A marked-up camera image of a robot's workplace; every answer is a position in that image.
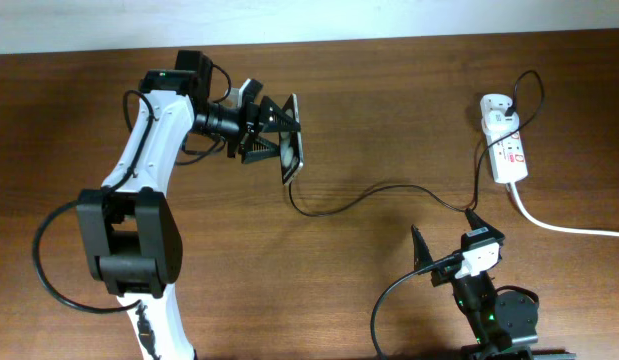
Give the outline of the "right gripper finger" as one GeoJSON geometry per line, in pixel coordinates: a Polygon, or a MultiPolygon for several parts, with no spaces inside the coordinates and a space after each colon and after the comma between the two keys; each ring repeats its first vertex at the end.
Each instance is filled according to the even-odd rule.
{"type": "Polygon", "coordinates": [[[422,274],[433,263],[433,259],[424,237],[415,225],[411,226],[411,235],[414,248],[414,272],[422,274]]]}
{"type": "Polygon", "coordinates": [[[501,231],[479,217],[474,210],[468,208],[465,210],[464,214],[471,227],[471,231],[468,232],[470,237],[477,235],[489,235],[494,239],[504,238],[504,234],[501,231]]]}

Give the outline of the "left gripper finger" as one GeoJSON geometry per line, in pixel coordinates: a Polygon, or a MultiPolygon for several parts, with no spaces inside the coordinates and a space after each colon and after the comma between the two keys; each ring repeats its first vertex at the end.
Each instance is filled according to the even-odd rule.
{"type": "Polygon", "coordinates": [[[249,136],[239,145],[242,164],[251,164],[280,156],[280,147],[260,136],[249,136]]]}
{"type": "Polygon", "coordinates": [[[283,107],[278,106],[269,96],[264,96],[259,105],[260,132],[300,132],[301,124],[297,117],[297,105],[296,94],[291,94],[283,107]]]}

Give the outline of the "black smartphone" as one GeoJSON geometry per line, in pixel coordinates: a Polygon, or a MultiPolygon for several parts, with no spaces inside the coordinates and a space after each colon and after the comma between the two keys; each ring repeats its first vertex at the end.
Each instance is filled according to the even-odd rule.
{"type": "MultiPolygon", "coordinates": [[[[295,93],[290,95],[282,110],[296,125],[300,125],[299,103],[295,93]]],[[[279,140],[282,183],[284,186],[289,186],[304,166],[301,132],[299,130],[280,132],[279,140]]]]}

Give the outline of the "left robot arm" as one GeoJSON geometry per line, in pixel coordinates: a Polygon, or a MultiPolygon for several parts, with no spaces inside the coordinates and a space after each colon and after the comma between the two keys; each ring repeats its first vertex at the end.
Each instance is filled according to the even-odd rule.
{"type": "Polygon", "coordinates": [[[190,134],[214,135],[227,155],[249,164],[278,158],[284,185],[303,167],[299,104],[283,106],[258,94],[248,79],[210,101],[214,63],[181,50],[172,70],[150,70],[138,85],[137,121],[117,165],[96,190],[83,190],[77,207],[91,276],[118,298],[145,359],[194,359],[177,303],[183,244],[166,195],[176,158],[190,134]]]}

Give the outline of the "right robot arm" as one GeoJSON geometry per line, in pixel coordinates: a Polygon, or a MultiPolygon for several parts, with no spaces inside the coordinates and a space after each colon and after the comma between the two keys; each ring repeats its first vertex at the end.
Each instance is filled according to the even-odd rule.
{"type": "Polygon", "coordinates": [[[434,260],[418,228],[411,228],[414,270],[431,275],[437,287],[449,284],[460,312],[476,338],[461,348],[463,359],[530,359],[530,346],[538,342],[539,297],[517,286],[496,288],[488,271],[501,260],[505,235],[474,211],[464,212],[470,230],[461,236],[460,248],[434,260]]]}

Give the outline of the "white USB charger adapter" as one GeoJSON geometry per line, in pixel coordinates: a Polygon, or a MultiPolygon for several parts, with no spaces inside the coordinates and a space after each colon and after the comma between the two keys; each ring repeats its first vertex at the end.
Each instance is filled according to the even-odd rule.
{"type": "Polygon", "coordinates": [[[507,116],[500,110],[491,110],[482,118],[482,128],[486,135],[495,136],[496,134],[510,133],[518,128],[520,124],[516,113],[507,116]]]}

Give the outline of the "white power strip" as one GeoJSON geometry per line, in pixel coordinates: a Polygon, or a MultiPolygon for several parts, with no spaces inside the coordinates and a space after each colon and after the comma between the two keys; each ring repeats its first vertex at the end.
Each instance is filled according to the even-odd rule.
{"type": "MultiPolygon", "coordinates": [[[[482,118],[491,110],[500,110],[506,114],[511,105],[512,99],[506,95],[487,94],[480,100],[482,118]]],[[[495,136],[485,134],[485,138],[489,146],[491,169],[496,183],[515,183],[528,176],[520,134],[516,129],[495,136]]]]}

